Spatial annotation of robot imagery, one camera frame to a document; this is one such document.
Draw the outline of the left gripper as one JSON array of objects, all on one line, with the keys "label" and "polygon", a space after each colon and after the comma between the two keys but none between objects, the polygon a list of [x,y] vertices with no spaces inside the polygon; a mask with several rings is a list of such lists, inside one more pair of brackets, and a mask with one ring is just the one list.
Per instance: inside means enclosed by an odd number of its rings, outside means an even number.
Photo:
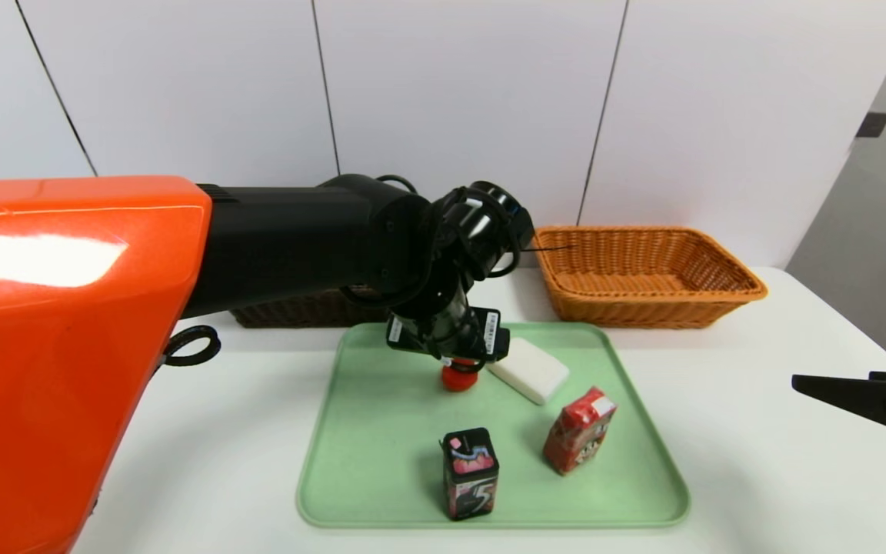
[{"label": "left gripper", "polygon": [[447,359],[454,372],[479,372],[508,354],[511,333],[501,324],[501,312],[468,304],[460,280],[429,283],[390,312],[388,347]]}]

